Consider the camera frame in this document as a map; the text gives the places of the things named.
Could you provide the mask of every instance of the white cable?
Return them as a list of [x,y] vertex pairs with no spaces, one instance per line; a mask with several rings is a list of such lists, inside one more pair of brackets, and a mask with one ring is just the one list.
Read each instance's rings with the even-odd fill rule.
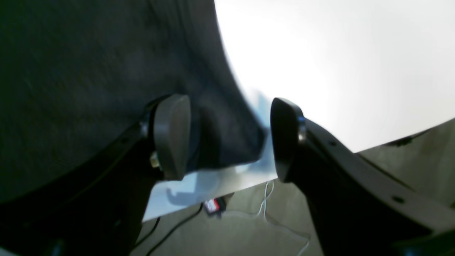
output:
[[[267,194],[267,188],[268,188],[268,185],[270,183],[272,183],[272,189],[270,190],[269,194]],[[254,219],[254,218],[257,218],[257,217],[259,217],[261,215],[262,207],[264,206],[263,217],[264,217],[264,221],[266,223],[268,223],[269,225],[271,225],[272,227],[274,227],[275,229],[277,229],[277,230],[279,230],[281,232],[284,232],[284,233],[287,233],[287,234],[291,235],[295,239],[306,240],[307,241],[305,243],[305,245],[302,247],[302,249],[297,254],[297,256],[300,256],[308,248],[308,246],[310,244],[310,234],[305,233],[303,236],[301,236],[301,235],[297,234],[296,232],[292,231],[291,229],[289,229],[289,228],[287,228],[287,227],[285,227],[283,225],[280,225],[280,224],[273,224],[272,222],[270,222],[267,219],[267,199],[269,199],[269,197],[272,194],[274,188],[275,188],[275,182],[273,180],[268,181],[265,184],[264,200],[262,200],[261,207],[259,208],[258,213],[255,214],[255,213],[247,213],[247,212],[242,212],[242,211],[225,211],[222,215],[223,216],[231,215],[231,216],[238,216],[238,217]]]

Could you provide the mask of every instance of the gray floor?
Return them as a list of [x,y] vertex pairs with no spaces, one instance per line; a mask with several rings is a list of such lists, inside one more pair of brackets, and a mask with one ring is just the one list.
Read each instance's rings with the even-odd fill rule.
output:
[[[412,143],[402,147],[379,146],[361,154],[416,191],[447,206],[455,202],[455,121],[442,124]],[[265,184],[236,192],[228,203],[229,210],[257,212],[263,199]],[[177,222],[198,209],[198,205],[162,217],[155,232],[131,256],[145,256]],[[296,231],[311,234],[311,242],[303,255],[323,255],[314,230],[306,199],[293,184],[275,181],[275,190],[268,200],[268,214],[279,223]],[[148,221],[142,238],[153,227]],[[262,217],[249,220],[229,216],[209,218],[202,212],[162,244],[154,256],[295,256],[305,244],[267,225]]]

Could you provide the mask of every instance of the floor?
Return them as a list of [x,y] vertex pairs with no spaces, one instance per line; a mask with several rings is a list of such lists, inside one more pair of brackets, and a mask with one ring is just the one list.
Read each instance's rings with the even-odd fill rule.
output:
[[[455,120],[444,123],[401,147],[379,146],[361,152],[419,193],[450,206],[455,202]],[[265,184],[238,191],[228,210],[257,213]],[[176,223],[197,211],[198,205],[161,218],[154,235],[131,253],[145,256]],[[323,255],[314,230],[305,196],[293,185],[275,181],[267,213],[277,222],[298,232],[311,234],[304,256]],[[139,238],[148,233],[155,220],[144,223]],[[254,220],[237,216],[208,217],[205,212],[177,229],[153,256],[295,256],[305,245],[272,228],[262,217]]]

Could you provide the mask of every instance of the dark fabric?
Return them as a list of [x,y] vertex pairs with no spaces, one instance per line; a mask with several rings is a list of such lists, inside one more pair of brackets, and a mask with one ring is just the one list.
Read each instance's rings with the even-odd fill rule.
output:
[[0,56],[0,202],[87,161],[170,93],[191,99],[188,171],[261,153],[213,0],[3,0]]

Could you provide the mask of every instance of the black cable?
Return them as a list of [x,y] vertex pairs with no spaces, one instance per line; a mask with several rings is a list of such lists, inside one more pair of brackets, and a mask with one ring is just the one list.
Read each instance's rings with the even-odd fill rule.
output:
[[145,241],[145,239],[147,239],[151,234],[153,234],[155,229],[157,229],[157,227],[158,227],[158,223],[160,223],[160,219],[161,219],[161,217],[158,217],[158,219],[156,220],[155,225],[153,226],[152,230],[145,237],[143,237],[139,242],[137,242],[136,245],[134,245],[133,250],[136,249],[139,245],[141,245],[141,243],[143,241]]
[[185,224],[192,218],[196,217],[202,211],[202,206],[203,206],[203,204],[201,204],[201,206],[199,207],[199,210],[197,210],[197,212],[193,213],[191,216],[182,220],[179,224],[177,224],[175,227],[173,227],[171,229],[171,231],[169,231],[169,233],[163,239],[161,239],[161,241],[159,241],[152,249],[150,249],[150,251],[148,251],[147,256],[150,256],[162,243],[164,243],[164,241],[166,241],[166,239],[168,239],[168,237],[170,237],[177,228],[179,228],[181,225]]

